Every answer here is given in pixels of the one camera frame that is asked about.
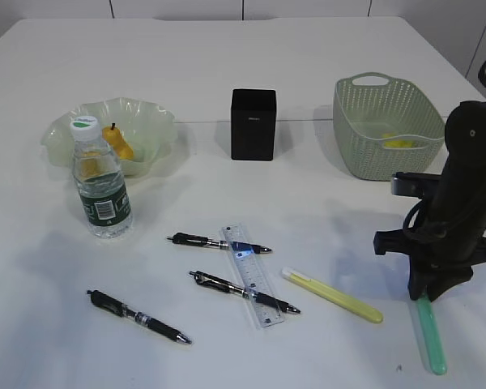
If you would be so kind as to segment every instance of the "green basket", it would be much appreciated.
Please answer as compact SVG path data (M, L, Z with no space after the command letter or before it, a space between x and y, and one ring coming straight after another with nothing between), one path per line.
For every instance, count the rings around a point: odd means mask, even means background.
M359 85L364 77L383 85ZM410 81L363 73L335 85L335 138L349 171L365 180L389 181L396 172L424 172L445 138L445 123Z

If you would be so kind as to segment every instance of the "glass bowl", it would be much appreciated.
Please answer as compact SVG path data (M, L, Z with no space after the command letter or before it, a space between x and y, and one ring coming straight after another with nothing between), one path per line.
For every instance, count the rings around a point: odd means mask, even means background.
M133 160L121 160L126 176L147 173L156 159L160 146L177 137L174 115L158 104L119 97L117 99L82 104L52 122L41 139L47 147L50 164L70 167L74 151L74 138L70 123L78 116L95 116L101 128L115 126L134 151Z

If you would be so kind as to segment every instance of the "water bottle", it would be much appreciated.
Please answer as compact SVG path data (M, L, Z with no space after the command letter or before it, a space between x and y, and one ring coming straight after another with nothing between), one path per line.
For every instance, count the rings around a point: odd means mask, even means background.
M89 229L97 237L118 237L133 220L121 161L93 116L76 118L70 130L75 140L72 174Z

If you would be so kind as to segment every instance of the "black box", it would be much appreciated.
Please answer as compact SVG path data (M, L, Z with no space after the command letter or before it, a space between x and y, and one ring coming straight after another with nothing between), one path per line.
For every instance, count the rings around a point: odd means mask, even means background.
M231 157L233 160L274 158L275 91L234 89L231 107Z

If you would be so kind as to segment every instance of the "black pen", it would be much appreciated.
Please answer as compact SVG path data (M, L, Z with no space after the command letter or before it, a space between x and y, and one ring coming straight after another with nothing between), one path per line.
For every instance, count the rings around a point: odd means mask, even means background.
M107 310L112 314L120 316L122 318L130 318L134 320L137 324L143 327L149 328L150 330L157 332L166 338L169 338L173 342L182 344L191 344L193 341L187 336L182 334L180 331L158 321L156 318L152 318L143 312L137 312L132 310L126 304L123 304L119 300L116 300L98 290L88 290L87 294L90 295L90 300L92 304L103 310Z
M196 284L204 286L206 288L213 288L224 293L234 293L243 298L249 298L249 293L241 286L235 285L232 282L228 282L219 277L211 276L210 274L204 273L203 271L190 271L194 277ZM301 310L288 304L283 300L276 299L272 296L268 296L265 293L260 293L259 291L251 291L252 298L259 304L264 304L265 306L271 306L272 308L278 308L282 312L288 312L290 314L299 314Z
M167 237L168 241L171 241L177 245L197 246L197 247L214 247L220 250L228 250L228 243L226 241L215 241L208 237L199 237L197 235L189 235L187 233L175 233L172 237ZM252 245L249 243L233 242L232 248L236 251L252 250L255 254L268 254L272 252L272 249L260 246Z

